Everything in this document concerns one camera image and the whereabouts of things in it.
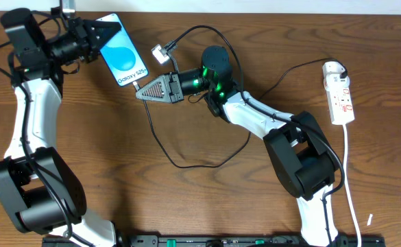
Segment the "blue screen Samsung smartphone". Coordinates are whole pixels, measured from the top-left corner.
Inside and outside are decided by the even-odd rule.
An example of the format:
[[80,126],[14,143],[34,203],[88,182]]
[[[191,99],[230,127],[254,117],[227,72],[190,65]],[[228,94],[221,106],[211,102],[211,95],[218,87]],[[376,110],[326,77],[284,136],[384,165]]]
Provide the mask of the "blue screen Samsung smartphone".
[[113,13],[97,20],[116,22],[121,26],[121,30],[100,50],[116,83],[119,86],[127,86],[148,76],[149,71],[119,16]]

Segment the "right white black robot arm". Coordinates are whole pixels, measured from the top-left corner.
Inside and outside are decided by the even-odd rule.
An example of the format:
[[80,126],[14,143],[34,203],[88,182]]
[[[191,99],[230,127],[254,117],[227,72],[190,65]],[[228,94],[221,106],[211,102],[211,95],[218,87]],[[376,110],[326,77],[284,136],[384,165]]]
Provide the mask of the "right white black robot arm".
[[263,140],[278,180],[297,200],[304,241],[311,246],[333,245],[338,231],[330,194],[339,160],[314,116],[283,113],[239,89],[227,50],[220,46],[207,47],[197,69],[165,73],[137,87],[136,98],[174,104],[198,93],[215,117]]

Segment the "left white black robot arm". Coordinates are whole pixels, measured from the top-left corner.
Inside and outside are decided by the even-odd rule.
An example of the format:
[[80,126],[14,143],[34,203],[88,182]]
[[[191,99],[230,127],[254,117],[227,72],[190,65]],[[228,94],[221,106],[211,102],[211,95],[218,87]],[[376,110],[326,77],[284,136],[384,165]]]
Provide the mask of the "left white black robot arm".
[[124,246],[115,225],[88,209],[82,184],[56,147],[66,66],[96,60],[121,26],[56,7],[43,14],[58,28],[47,38],[37,16],[17,8],[0,18],[12,46],[5,74],[17,101],[12,140],[0,161],[0,203],[21,233],[58,236],[78,246]]

